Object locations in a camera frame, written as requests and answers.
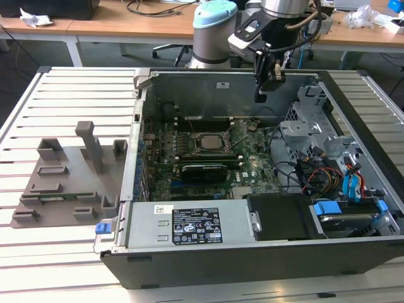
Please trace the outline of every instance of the office chair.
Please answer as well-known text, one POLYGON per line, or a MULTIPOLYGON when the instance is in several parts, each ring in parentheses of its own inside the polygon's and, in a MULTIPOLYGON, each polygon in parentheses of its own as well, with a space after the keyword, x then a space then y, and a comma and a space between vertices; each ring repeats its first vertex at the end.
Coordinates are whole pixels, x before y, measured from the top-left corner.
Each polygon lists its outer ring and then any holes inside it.
POLYGON ((161 46, 153 48, 153 52, 151 55, 153 56, 154 59, 158 59, 158 55, 157 55, 158 51, 162 51, 164 49, 175 49, 177 47, 181 47, 181 50, 178 54, 177 59, 175 59, 175 62, 174 62, 174 67, 176 68, 176 67, 178 67, 179 62, 181 61, 182 56, 184 54, 188 54, 189 49, 192 49, 191 45, 165 44, 165 45, 161 45, 161 46))

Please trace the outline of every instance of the motherboard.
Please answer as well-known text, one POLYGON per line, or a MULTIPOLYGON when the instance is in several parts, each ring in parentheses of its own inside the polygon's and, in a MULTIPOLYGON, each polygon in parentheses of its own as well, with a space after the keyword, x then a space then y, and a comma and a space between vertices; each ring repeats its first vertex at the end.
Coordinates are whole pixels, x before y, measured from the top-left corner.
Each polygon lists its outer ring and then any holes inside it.
POLYGON ((251 119, 144 123, 150 201, 241 199, 280 191, 268 130, 251 119))

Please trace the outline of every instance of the paper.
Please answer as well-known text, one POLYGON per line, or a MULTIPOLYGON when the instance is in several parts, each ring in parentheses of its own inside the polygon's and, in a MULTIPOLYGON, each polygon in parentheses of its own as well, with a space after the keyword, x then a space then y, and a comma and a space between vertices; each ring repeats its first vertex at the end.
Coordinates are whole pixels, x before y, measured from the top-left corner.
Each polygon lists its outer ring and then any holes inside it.
POLYGON ((391 21, 394 18, 395 17, 384 14, 378 14, 371 20, 371 22, 383 27, 387 22, 391 21))
POLYGON ((53 24, 51 19, 49 19, 48 16, 42 15, 42 16, 35 16, 28 14, 27 12, 23 11, 22 8, 20 8, 21 11, 21 16, 20 19, 24 21, 24 23, 30 27, 39 27, 41 25, 49 25, 53 24))

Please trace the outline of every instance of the table leg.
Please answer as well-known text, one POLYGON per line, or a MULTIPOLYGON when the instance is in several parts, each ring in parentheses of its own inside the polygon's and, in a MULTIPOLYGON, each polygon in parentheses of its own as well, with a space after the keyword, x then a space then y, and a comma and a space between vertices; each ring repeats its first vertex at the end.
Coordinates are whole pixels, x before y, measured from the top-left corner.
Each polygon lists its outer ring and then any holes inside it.
POLYGON ((0 39, 0 50, 2 52, 9 52, 10 48, 8 47, 7 41, 4 39, 0 39))
POLYGON ((121 49, 121 56, 126 56, 127 52, 126 52, 126 45, 125 43, 120 43, 119 44, 119 48, 121 49))
POLYGON ((356 69, 363 54, 363 52, 344 52, 338 69, 356 69))
POLYGON ((69 39, 66 41, 68 46, 70 58, 73 62, 74 67, 82 67, 83 63, 81 61, 81 49, 77 39, 69 39))

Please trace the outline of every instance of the open computer chassis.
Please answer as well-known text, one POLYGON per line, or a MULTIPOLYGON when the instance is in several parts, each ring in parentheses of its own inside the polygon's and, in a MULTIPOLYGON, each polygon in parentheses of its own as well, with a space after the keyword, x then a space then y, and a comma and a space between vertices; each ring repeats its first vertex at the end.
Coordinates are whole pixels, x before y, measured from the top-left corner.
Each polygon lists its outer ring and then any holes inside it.
POLYGON ((139 69, 134 87, 119 215, 100 228, 114 236, 95 245, 124 287, 356 274, 404 254, 404 178, 326 71, 289 71, 265 104, 242 70, 139 69))

